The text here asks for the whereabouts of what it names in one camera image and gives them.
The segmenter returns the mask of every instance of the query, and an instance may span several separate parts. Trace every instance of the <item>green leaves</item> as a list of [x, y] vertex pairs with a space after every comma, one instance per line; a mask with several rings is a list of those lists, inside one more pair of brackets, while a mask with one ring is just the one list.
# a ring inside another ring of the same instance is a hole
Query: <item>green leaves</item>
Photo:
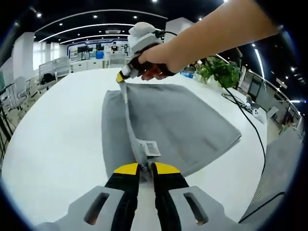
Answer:
[[240, 69], [236, 63], [230, 62], [229, 64], [216, 57], [208, 58], [211, 67], [206, 63], [200, 65], [197, 68], [197, 73], [202, 76], [203, 81], [206, 83], [207, 80], [214, 75], [214, 79], [226, 88], [236, 86], [240, 79]]

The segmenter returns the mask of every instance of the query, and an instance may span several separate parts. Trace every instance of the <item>barcode label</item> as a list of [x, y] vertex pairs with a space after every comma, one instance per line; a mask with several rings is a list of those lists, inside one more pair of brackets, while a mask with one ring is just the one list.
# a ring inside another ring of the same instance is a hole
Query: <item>barcode label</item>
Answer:
[[139, 146], [144, 150], [147, 156], [161, 156], [157, 143], [155, 141], [138, 140]]

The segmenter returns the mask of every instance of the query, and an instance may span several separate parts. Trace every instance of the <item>white table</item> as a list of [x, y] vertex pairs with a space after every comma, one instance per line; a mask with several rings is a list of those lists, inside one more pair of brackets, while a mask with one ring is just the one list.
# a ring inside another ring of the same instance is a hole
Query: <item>white table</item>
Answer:
[[[4, 158], [2, 179], [32, 224], [56, 221], [67, 213], [70, 203], [107, 182], [102, 103], [107, 90], [119, 90], [115, 79], [118, 71], [119, 68], [109, 68], [69, 74], [47, 91], [18, 125]], [[129, 82], [146, 83], [140, 78]], [[223, 89], [213, 90], [181, 75], [147, 83], [185, 86], [242, 133], [240, 141], [224, 155], [186, 177], [190, 186], [197, 185], [219, 201], [226, 215], [238, 222], [254, 196], [263, 168], [262, 148], [255, 130], [239, 108], [220, 95]], [[245, 96], [231, 91], [245, 101]], [[266, 149], [267, 123], [247, 115]], [[140, 189], [143, 199], [149, 190]], [[137, 214], [146, 216], [140, 210]], [[143, 221], [142, 225], [146, 223], [144, 219], [151, 218], [136, 218]]]

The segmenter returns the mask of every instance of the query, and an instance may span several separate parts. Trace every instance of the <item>ceiling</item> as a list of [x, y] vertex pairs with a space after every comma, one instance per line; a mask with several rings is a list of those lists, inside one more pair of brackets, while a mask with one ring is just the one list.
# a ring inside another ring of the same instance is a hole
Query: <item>ceiling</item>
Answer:
[[[0, 36], [3, 38], [5, 35], [8, 35], [7, 31], [9, 28], [11, 31], [13, 30], [15, 33], [10, 39], [11, 44], [8, 45], [12, 46], [13, 41], [25, 31], [36, 31], [35, 41], [40, 41], [61, 31], [96, 24], [135, 24], [145, 21], [158, 29], [164, 29], [167, 21], [179, 17], [185, 17], [193, 22], [197, 22], [200, 17], [204, 17], [214, 11], [223, 2], [223, 0], [157, 0], [156, 2], [152, 0], [10, 0], [4, 4], [4, 9], [13, 13], [8, 16], [7, 21], [2, 23]], [[37, 13], [42, 13], [42, 16], [37, 18]], [[106, 30], [120, 30], [120, 34], [127, 35], [129, 29], [130, 26], [124, 25], [89, 26], [61, 33], [45, 41], [65, 42], [77, 39], [78, 37], [100, 34], [103, 37], [106, 34]], [[276, 78], [283, 81], [288, 88], [281, 88], [281, 91], [290, 99], [307, 99], [308, 93], [305, 92], [306, 80], [302, 77], [300, 71], [296, 69], [295, 62], [282, 36], [276, 35], [254, 44], [255, 47], [252, 44], [239, 47], [243, 53], [243, 64], [246, 64], [248, 69], [261, 75], [260, 65], [255, 53], [255, 49], [258, 49], [265, 78], [277, 87], [280, 84], [276, 81]], [[238, 52], [232, 49], [223, 52], [221, 56], [226, 59], [236, 60]]]

